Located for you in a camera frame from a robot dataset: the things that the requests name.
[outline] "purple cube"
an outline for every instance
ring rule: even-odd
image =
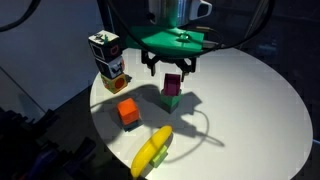
[[[180,75],[165,74],[163,94],[166,96],[178,96],[180,85]]]

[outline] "toy banana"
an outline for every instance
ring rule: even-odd
[[[164,145],[166,140],[172,133],[171,126],[163,126],[155,132],[148,141],[141,147],[137,155],[134,157],[131,164],[131,175],[133,178],[138,178],[150,160]]]

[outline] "white round table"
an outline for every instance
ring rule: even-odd
[[[182,99],[169,114],[160,107],[165,73],[174,64],[156,64],[151,76],[140,51],[123,53],[128,86],[112,94],[97,75],[90,106],[107,147],[129,168],[140,147],[163,125],[173,126],[168,156],[150,180],[284,180],[303,167],[312,146],[309,113],[293,87],[260,60],[236,49],[201,56],[195,73],[181,84]],[[133,98],[143,125],[124,132],[116,105]]]

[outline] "yellow banana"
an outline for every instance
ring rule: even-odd
[[[131,175],[133,178],[136,179],[140,176],[141,172],[161,149],[171,133],[171,126],[163,126],[141,147],[131,164]]]

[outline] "stacked blocks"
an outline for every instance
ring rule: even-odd
[[[181,100],[180,75],[165,74],[164,89],[161,90],[162,107],[172,113]]]
[[[89,37],[89,44],[106,89],[117,93],[127,86],[119,36],[108,31]]]
[[[159,165],[162,163],[162,161],[168,155],[167,149],[168,149],[168,147],[163,145],[162,148],[160,149],[160,151],[149,162],[149,164],[154,168],[158,168]]]
[[[121,101],[117,108],[125,131],[131,131],[140,125],[139,109],[132,98]]]

